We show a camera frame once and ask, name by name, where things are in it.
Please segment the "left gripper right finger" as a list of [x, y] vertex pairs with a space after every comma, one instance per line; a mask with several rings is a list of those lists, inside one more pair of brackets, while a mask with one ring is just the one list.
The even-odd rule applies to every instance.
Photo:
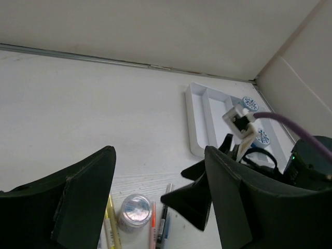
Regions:
[[205, 148], [222, 248], [331, 248], [331, 192], [278, 182]]

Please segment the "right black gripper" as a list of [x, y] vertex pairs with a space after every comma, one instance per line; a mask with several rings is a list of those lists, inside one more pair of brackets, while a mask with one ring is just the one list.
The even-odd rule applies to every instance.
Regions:
[[[234, 150], [230, 150], [232, 139], [233, 135], [228, 133], [218, 150], [226, 154], [229, 158], [235, 160], [238, 152], [238, 145], [235, 146]], [[251, 159], [246, 158], [247, 155], [252, 153], [259, 153], [267, 156], [273, 161], [274, 167], [271, 168], [267, 165], [259, 165]], [[247, 168], [278, 182], [285, 183], [285, 177], [279, 171], [277, 160], [267, 150], [259, 147], [249, 148], [240, 159], [240, 163], [241, 161], [245, 162], [244, 165]], [[204, 231], [209, 220], [212, 204], [212, 197], [205, 169], [205, 160], [201, 160], [182, 170], [181, 176], [193, 182], [187, 186], [166, 193], [161, 196], [160, 201], [177, 211], [194, 227], [200, 231]]]

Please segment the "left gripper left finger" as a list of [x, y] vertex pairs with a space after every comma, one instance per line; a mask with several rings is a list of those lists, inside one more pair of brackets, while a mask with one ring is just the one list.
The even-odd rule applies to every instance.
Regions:
[[1, 192], [1, 248], [97, 248], [116, 164], [106, 146]]

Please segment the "yellow highlighter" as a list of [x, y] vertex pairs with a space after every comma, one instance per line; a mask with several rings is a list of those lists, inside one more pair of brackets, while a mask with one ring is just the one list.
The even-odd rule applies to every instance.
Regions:
[[111, 227], [111, 223], [110, 223], [110, 218], [108, 217], [107, 210], [105, 210], [105, 213], [104, 213], [103, 224], [104, 224], [104, 229], [105, 229], [107, 248], [114, 249], [115, 243], [114, 243], [114, 239], [113, 239], [113, 232], [112, 232], [112, 227]]
[[109, 196], [108, 196], [108, 214], [110, 217], [110, 223], [111, 223], [112, 232], [113, 232], [113, 236], [114, 236], [115, 248], [122, 249], [120, 235], [119, 235], [118, 226], [117, 226], [117, 217], [116, 217], [114, 202], [112, 200], [111, 194], [109, 194]]

